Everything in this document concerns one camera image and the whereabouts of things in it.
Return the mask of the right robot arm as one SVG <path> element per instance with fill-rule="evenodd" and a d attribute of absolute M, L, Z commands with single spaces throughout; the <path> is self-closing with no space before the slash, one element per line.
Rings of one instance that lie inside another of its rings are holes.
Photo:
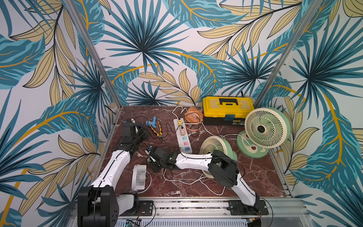
<path fill-rule="evenodd" d="M 148 147 L 150 167 L 154 172 L 160 169 L 183 170 L 195 169 L 209 172 L 215 181 L 230 188 L 245 206 L 259 208 L 260 197 L 247 185 L 239 171 L 238 163 L 224 152 L 215 150 L 205 155 L 186 154 L 183 152 L 167 153 L 159 147 Z"/>

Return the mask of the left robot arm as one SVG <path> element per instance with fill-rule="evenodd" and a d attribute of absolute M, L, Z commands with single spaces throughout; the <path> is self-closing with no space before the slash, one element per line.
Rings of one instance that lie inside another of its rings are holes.
<path fill-rule="evenodd" d="M 139 145 L 148 138 L 144 125 L 127 119 L 111 158 L 97 179 L 78 193 L 77 226 L 114 227 L 120 214 L 134 206 L 134 195 L 127 194 L 118 203 L 115 187 Z"/>

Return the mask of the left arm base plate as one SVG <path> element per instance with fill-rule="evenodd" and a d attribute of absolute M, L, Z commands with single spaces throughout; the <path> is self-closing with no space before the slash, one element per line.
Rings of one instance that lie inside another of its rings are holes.
<path fill-rule="evenodd" d="M 151 217 L 155 214 L 153 201 L 140 201 L 138 205 L 134 206 L 128 211 L 125 211 L 122 216 L 143 216 Z"/>

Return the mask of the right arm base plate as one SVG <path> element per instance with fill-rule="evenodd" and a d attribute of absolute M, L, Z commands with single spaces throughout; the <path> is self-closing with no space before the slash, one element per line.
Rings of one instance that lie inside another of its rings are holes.
<path fill-rule="evenodd" d="M 227 210 L 230 211 L 232 216 L 260 216 L 269 215 L 268 207 L 264 200 L 258 200 L 254 206 L 243 204 L 240 200 L 229 200 Z"/>

